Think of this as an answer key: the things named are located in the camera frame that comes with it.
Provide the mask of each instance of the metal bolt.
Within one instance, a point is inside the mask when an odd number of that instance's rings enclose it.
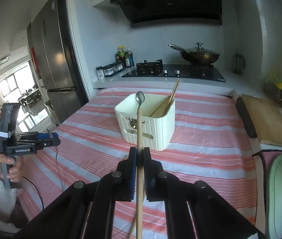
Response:
[[[197,181],[195,184],[201,189],[205,188],[206,186],[206,183],[204,181]]]
[[[81,189],[84,186],[84,183],[82,181],[77,181],[73,185],[76,189]]]
[[[119,177],[121,177],[121,172],[119,172],[119,171],[114,171],[111,175],[112,175],[112,177],[114,177],[114,178],[119,178]]]
[[[166,178],[167,177],[167,175],[168,175],[168,173],[167,172],[159,172],[159,177],[161,177],[161,178]]]

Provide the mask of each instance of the cutting board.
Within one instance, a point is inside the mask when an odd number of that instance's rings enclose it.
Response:
[[[242,94],[261,144],[282,147],[282,114],[273,101]]]

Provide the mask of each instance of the striped tablecloth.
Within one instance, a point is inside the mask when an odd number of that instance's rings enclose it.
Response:
[[[45,206],[72,183],[98,181],[116,169],[132,144],[122,138],[114,107],[131,93],[169,95],[171,90],[109,88],[68,118],[56,132],[58,167],[54,148],[46,148],[25,161],[25,176],[34,182]],[[252,224],[256,215],[256,173],[251,146],[232,99],[178,91],[175,132],[168,148],[151,151],[152,159],[179,179],[204,180]],[[41,201],[30,183],[23,181],[22,207],[32,219]],[[136,212],[136,201],[117,202],[113,238],[126,238]],[[167,238],[163,202],[144,201],[143,238]]]

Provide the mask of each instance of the range hood vent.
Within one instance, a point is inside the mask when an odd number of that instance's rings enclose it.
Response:
[[[121,7],[131,27],[144,23],[206,22],[222,25],[222,0],[110,0]]]

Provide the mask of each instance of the wok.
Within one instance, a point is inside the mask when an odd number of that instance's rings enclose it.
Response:
[[[192,49],[184,49],[180,46],[169,44],[169,47],[180,51],[181,56],[195,65],[210,65],[218,60],[220,54],[205,49],[202,43],[196,43],[197,47]]]

